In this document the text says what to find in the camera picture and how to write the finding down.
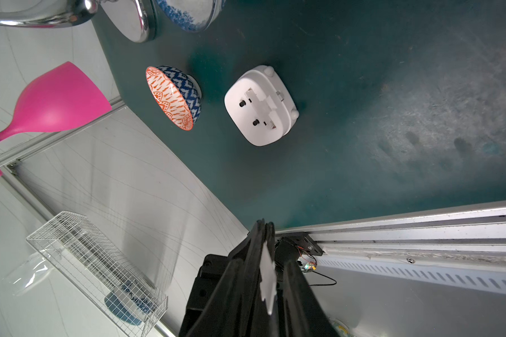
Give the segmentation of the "pink plastic goblet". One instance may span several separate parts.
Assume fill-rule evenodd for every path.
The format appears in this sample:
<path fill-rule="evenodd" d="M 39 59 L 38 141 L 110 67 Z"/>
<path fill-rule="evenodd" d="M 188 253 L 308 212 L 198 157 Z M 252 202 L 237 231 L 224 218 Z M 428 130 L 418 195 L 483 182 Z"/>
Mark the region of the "pink plastic goblet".
<path fill-rule="evenodd" d="M 0 142 L 19 133 L 56 133 L 80 128 L 112 106 L 100 89 L 71 62 L 31 81 L 21 92 Z"/>

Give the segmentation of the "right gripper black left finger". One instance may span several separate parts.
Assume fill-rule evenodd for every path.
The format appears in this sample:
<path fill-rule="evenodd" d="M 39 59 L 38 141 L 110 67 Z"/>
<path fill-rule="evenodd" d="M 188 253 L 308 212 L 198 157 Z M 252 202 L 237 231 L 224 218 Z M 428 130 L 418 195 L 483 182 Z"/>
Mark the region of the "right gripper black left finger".
<path fill-rule="evenodd" d="M 274 224 L 261 219 L 227 256 L 205 257 L 195 279 L 196 336 L 274 336 L 275 314 L 259 290 L 264 242 L 274 260 Z"/>

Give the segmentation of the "orange patterned bowl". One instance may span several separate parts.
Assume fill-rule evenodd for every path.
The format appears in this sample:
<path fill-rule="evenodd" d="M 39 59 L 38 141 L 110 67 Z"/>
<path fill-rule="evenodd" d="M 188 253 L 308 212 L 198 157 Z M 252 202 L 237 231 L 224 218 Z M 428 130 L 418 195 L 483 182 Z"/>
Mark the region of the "orange patterned bowl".
<path fill-rule="evenodd" d="M 146 68 L 148 88 L 164 114 L 181 130 L 191 131 L 201 114 L 198 82 L 172 66 Z"/>

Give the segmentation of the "blue ceramic bowl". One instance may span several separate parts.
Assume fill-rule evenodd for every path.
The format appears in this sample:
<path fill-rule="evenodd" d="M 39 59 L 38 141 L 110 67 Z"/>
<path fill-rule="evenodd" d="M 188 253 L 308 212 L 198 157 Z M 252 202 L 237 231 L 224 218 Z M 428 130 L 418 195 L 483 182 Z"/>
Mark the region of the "blue ceramic bowl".
<path fill-rule="evenodd" d="M 107 309 L 118 319 L 139 326 L 154 312 L 152 298 L 137 286 L 122 285 L 104 299 Z"/>

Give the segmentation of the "chrome glass holder stand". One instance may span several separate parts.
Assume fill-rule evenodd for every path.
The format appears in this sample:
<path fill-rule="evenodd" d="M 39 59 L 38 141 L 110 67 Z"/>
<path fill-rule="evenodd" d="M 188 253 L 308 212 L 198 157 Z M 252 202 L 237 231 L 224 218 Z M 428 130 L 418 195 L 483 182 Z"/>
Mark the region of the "chrome glass holder stand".
<path fill-rule="evenodd" d="M 15 28 L 70 28 L 104 11 L 113 25 L 134 43 L 155 37 L 153 8 L 142 1 L 38 1 L 22 11 L 0 12 L 0 26 Z"/>

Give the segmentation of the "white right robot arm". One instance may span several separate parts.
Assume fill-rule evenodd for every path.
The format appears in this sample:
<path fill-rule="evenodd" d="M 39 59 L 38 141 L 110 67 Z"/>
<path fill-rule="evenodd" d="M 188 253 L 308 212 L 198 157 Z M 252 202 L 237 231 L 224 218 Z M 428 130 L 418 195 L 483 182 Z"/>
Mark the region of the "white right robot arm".
<path fill-rule="evenodd" d="M 336 336 L 303 268 L 320 247 L 258 220 L 226 256 L 209 254 L 195 278 L 180 336 Z"/>

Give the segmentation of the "blue white patterned bowl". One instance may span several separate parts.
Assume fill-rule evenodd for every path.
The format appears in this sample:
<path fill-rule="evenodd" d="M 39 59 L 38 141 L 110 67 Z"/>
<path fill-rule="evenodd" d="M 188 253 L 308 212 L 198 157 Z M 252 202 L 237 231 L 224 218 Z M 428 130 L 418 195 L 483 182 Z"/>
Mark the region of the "blue white patterned bowl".
<path fill-rule="evenodd" d="M 182 30 L 198 33 L 216 20 L 226 0 L 156 0 L 155 3 Z"/>

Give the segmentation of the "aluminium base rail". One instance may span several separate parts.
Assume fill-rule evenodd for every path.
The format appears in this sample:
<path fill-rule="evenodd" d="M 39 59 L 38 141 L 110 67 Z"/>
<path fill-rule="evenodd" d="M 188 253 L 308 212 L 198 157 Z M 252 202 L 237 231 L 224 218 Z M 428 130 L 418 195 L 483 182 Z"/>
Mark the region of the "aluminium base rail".
<path fill-rule="evenodd" d="M 319 265 L 506 295 L 506 201 L 278 230 Z"/>

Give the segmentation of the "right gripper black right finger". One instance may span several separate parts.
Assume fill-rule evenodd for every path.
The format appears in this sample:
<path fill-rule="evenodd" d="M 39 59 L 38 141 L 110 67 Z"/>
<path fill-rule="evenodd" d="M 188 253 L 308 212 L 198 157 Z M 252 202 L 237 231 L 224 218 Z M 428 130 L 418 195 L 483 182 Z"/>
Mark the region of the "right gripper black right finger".
<path fill-rule="evenodd" d="M 275 250 L 274 336 L 337 336 L 297 260 L 294 248 Z"/>

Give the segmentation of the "clear wine glass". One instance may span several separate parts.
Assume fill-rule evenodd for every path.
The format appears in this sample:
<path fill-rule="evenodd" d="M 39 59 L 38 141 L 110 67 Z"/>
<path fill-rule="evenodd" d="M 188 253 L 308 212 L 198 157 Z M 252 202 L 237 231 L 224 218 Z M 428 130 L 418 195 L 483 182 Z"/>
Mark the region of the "clear wine glass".
<path fill-rule="evenodd" d="M 53 271 L 53 265 L 40 253 L 34 253 L 5 278 L 8 291 L 13 296 L 22 296 L 45 281 Z"/>

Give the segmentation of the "white battery cover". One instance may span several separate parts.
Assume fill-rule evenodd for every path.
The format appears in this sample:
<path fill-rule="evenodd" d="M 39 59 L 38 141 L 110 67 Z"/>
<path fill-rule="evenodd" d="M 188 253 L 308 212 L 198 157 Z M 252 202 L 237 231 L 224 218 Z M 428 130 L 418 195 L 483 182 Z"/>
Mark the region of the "white battery cover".
<path fill-rule="evenodd" d="M 261 300 L 266 306 L 268 316 L 272 316 L 275 305 L 275 297 L 277 294 L 277 276 L 275 272 L 275 262 L 271 258 L 271 254 L 268 250 L 268 244 L 266 242 L 264 242 L 261 250 L 259 271 L 261 276 L 261 282 L 259 284 Z"/>

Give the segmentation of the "white alarm clock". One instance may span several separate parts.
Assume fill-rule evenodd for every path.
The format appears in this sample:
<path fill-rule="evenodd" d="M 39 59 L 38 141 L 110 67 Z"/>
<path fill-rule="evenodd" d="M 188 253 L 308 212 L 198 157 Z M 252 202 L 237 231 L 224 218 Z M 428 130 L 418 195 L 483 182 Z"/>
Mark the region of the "white alarm clock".
<path fill-rule="evenodd" d="M 287 87 L 267 65 L 244 73 L 227 91 L 224 104 L 245 139 L 257 147 L 287 135 L 299 118 Z"/>

